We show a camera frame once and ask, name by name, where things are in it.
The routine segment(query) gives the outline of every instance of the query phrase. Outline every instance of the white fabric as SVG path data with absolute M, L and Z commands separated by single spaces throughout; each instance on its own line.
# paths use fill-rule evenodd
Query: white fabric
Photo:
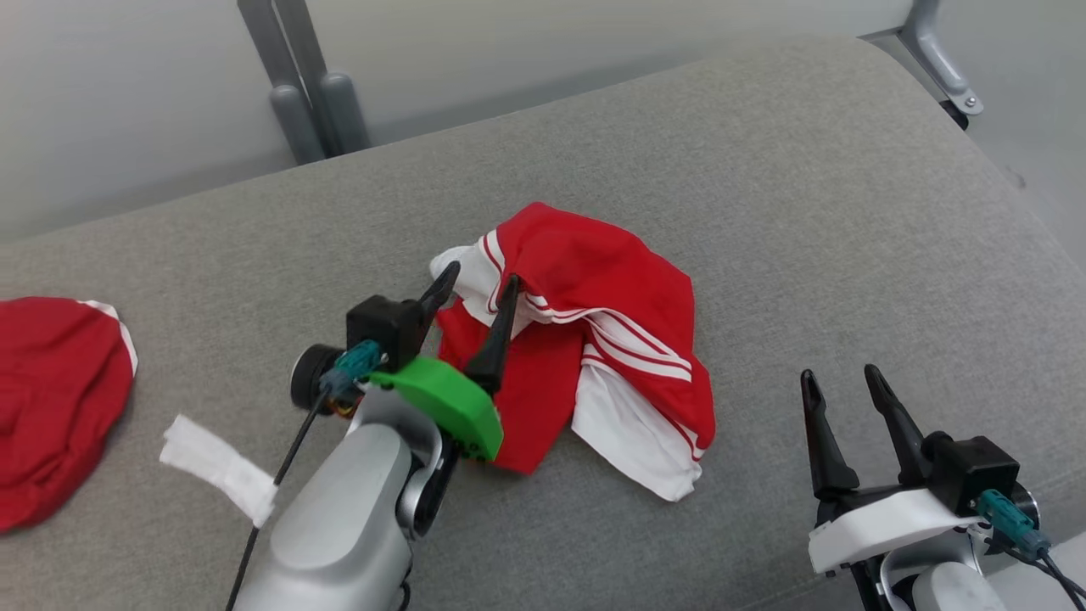
M 84 305 L 89 305 L 89 307 L 102 313 L 103 315 L 117 321 L 121 327 L 121 341 L 125 343 L 125 348 L 128 349 L 128 360 L 132 364 L 132 377 L 136 377 L 136 366 L 139 365 L 139 359 L 136 358 L 136 347 L 132 346 L 132 336 L 128 334 L 128 328 L 121 322 L 121 317 L 117 316 L 117 309 L 110 305 L 109 303 L 102 303 L 101 301 L 79 301 Z
M 581 361 L 572 429 L 616 469 L 662 499 L 677 501 L 693 493 L 702 476 L 702 467 L 671 423 L 597 360 Z
M 214 433 L 177 415 L 159 460 L 226 493 L 260 529 L 275 509 L 274 479 Z
M 464 309 L 490 327 L 505 264 L 497 231 L 434 256 L 430 273 L 437 278 L 453 260 L 460 263 L 454 290 L 464 300 Z M 664 418 L 605 361 L 684 382 L 692 379 L 691 364 L 622 313 L 555 310 L 545 295 L 527 291 L 517 298 L 513 338 L 533 322 L 565 324 L 581 319 L 591 326 L 594 342 L 585 345 L 581 361 L 573 432 L 626 476 L 664 499 L 678 501 L 694 492 L 694 482 L 702 476 L 697 460 L 704 450 L 697 447 L 697 435 Z

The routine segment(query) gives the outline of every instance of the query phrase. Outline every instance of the green gripper part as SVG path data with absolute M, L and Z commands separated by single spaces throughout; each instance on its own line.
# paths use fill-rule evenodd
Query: green gripper part
M 492 461 L 502 447 L 502 421 L 478 384 L 444 361 L 418 357 L 395 373 L 375 371 L 369 381 L 392 387 L 460 443 L 463 458 Z

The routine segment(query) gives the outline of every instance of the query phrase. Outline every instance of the black cable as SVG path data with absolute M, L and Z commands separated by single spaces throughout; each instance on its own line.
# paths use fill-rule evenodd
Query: black cable
M 272 483 L 276 486 L 282 484 L 282 479 L 287 475 L 290 463 L 294 462 L 294 455 L 302 447 L 302 440 L 305 440 L 305 434 L 310 432 L 310 427 L 313 425 L 313 421 L 320 413 L 320 406 L 325 405 L 327 400 L 328 392 L 325 391 L 320 393 L 317 400 L 313 403 L 313 407 L 310 408 L 310 413 L 305 416 L 305 421 L 299 428 L 298 435 L 294 436 L 294 443 L 290 445 L 290 450 L 287 451 L 287 458 L 282 459 L 282 464 L 279 466 L 278 473 L 275 474 L 275 480 Z M 249 540 L 245 542 L 245 551 L 241 552 L 241 563 L 238 564 L 238 574 L 233 577 L 233 587 L 230 588 L 230 598 L 226 601 L 226 611 L 232 611 L 233 603 L 238 600 L 238 593 L 241 591 L 241 583 L 245 580 L 245 569 L 249 568 L 249 558 L 253 555 L 253 548 L 256 547 L 256 536 L 260 534 L 261 530 L 256 526 L 253 526 L 253 530 L 249 532 Z
M 400 584 L 400 589 L 404 590 L 404 599 L 400 602 L 400 607 L 396 611 L 406 611 L 407 606 L 411 604 L 411 585 L 405 581 Z
M 1063 586 L 1063 591 L 1068 593 L 1068 596 L 1071 597 L 1071 602 L 1074 602 L 1075 609 L 1077 609 L 1078 611 L 1086 611 L 1086 604 L 1083 604 L 1082 599 L 1078 598 L 1078 594 L 1072 586 L 1074 582 L 1069 580 L 1068 576 L 1064 575 L 1062 571 L 1060 571 L 1060 568 L 1056 565 L 1056 562 L 1052 560 L 1052 557 L 1048 555 L 1048 550 L 1043 549 L 1038 551 L 1037 558 L 1039 558 L 1040 561 L 1044 562 L 1046 565 L 1048 565 L 1048 568 L 1052 571 L 1052 576 L 1056 577 L 1057 582 L 1060 582 L 1061 586 Z
M 984 543 L 986 543 L 989 546 L 998 549 L 999 551 L 1006 553 L 1007 556 L 1010 556 L 1011 558 L 1013 558 L 1014 560 L 1018 560 L 1022 564 L 1028 564 L 1030 567 L 1033 567 L 1034 569 L 1040 571 L 1041 573 L 1048 575 L 1049 577 L 1052 577 L 1053 580 L 1059 581 L 1059 577 L 1057 577 L 1056 574 L 1052 573 L 1051 569 L 1049 569 L 1048 567 L 1045 567 L 1044 564 L 1041 564 L 1040 562 L 1037 562 L 1036 560 L 1030 560 L 1025 556 L 1022 556 L 1022 553 L 1019 552 L 1018 550 L 1015 550 L 1014 548 L 1010 548 L 1010 547 L 1003 546 L 1000 543 L 998 543 L 996 540 L 993 540 L 990 537 L 985 537 Z M 1078 594 L 1078 596 L 1081 596 L 1083 598 L 1086 598 L 1086 588 L 1083 588 L 1078 584 L 1074 583 L 1066 575 L 1064 575 L 1063 577 L 1065 580 L 1068 580 L 1068 585 L 1071 586 L 1071 589 L 1075 590 Z

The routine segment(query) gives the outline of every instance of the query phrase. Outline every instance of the teal connector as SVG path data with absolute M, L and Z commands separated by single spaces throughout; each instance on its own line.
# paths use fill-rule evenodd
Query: teal connector
M 1007 535 L 1031 561 L 1037 559 L 1037 552 L 1051 547 L 1033 520 L 997 491 L 981 494 L 976 499 L 976 513 L 990 522 L 993 529 Z
M 320 391 L 328 393 L 332 399 L 348 398 L 348 392 L 354 389 L 355 383 L 369 378 L 379 367 L 381 347 L 371 340 L 362 342 L 340 355 L 332 369 L 320 377 Z

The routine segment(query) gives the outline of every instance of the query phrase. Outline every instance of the red and white shirt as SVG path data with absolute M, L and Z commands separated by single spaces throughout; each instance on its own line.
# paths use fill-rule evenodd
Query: red and white shirt
M 520 277 L 514 342 L 496 406 L 498 466 L 531 473 L 561 429 L 668 500 L 693 492 L 716 434 L 708 373 L 694 357 L 690 278 L 636 236 L 532 203 L 454 259 L 460 296 L 438 315 L 440 357 L 463 368 L 485 339 L 501 288 Z

